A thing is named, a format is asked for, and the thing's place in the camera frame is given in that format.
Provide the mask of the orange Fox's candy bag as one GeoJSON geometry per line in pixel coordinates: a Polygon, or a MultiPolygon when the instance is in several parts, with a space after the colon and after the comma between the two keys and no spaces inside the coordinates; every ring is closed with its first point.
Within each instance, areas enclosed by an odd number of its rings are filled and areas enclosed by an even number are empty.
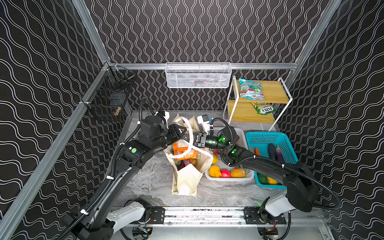
{"type": "MultiPolygon", "coordinates": [[[[178,156],[182,155],[184,152],[188,150],[188,144],[186,144],[184,141],[178,141],[173,143],[172,146],[173,155],[178,156]]],[[[190,160],[190,159],[199,159],[200,158],[200,152],[197,150],[191,149],[188,154],[184,155],[182,158],[175,158],[176,162],[183,161],[183,160],[190,160]]]]}

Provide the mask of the brown potato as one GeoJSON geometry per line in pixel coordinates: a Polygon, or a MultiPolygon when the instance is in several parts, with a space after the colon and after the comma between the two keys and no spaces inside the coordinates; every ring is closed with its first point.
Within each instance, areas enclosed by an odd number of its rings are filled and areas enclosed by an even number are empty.
{"type": "Polygon", "coordinates": [[[197,159],[190,159],[190,164],[192,164],[194,167],[196,167],[198,164],[198,160],[197,159]]]}

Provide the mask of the cream canvas grocery bag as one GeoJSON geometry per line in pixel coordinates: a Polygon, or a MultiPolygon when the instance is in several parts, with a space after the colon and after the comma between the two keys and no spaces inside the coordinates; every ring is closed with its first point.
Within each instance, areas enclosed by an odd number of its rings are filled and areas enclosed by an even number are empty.
{"type": "Polygon", "coordinates": [[[173,167],[172,195],[196,196],[203,173],[213,163],[213,152],[193,146],[191,140],[178,140],[164,153],[173,167]]]}

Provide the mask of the light purple eggplant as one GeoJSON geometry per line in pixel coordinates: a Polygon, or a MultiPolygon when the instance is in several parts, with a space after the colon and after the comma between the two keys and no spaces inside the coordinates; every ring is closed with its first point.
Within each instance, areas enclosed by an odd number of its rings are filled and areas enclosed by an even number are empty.
{"type": "Polygon", "coordinates": [[[184,165],[185,165],[185,167],[186,167],[186,166],[188,166],[191,162],[190,162],[189,159],[187,159],[187,160],[183,160],[183,163],[184,163],[184,165]]]}

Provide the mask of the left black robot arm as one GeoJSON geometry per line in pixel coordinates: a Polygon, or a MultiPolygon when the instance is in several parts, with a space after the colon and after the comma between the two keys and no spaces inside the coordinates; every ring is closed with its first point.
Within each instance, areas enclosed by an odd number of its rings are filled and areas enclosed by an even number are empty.
{"type": "Polygon", "coordinates": [[[73,235],[80,240],[109,240],[114,234],[117,221],[107,216],[117,197],[127,183],[157,152],[182,139],[187,128],[166,125],[164,117],[147,116],[140,120],[135,130],[119,145],[110,162],[111,170],[96,193],[83,209],[66,214],[66,229],[58,236],[64,240],[73,235]]]}

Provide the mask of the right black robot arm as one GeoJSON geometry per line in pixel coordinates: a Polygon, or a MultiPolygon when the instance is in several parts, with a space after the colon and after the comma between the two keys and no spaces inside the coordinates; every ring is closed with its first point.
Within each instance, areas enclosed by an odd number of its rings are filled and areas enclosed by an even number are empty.
{"type": "Polygon", "coordinates": [[[263,210],[268,215],[277,217],[292,210],[309,213],[313,208],[341,208],[339,196],[318,181],[309,167],[298,160],[287,135],[248,132],[247,147],[238,145],[238,139],[234,129],[223,129],[219,136],[195,133],[194,146],[218,150],[223,153],[221,159],[228,166],[244,167],[281,184],[285,191],[263,203],[263,210]]]}

